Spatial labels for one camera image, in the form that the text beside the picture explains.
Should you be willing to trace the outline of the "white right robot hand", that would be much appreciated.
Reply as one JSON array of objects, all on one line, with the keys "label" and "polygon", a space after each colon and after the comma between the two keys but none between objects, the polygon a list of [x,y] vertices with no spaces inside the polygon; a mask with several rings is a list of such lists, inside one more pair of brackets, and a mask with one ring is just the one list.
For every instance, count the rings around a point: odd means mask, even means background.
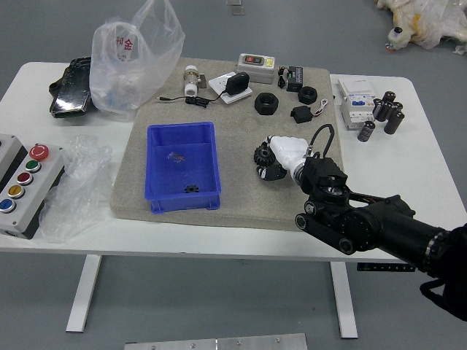
[{"label": "white right robot hand", "polygon": [[309,144],[305,139],[288,136],[268,136],[253,154],[258,176],[265,181],[284,179],[290,173],[300,184]]}]

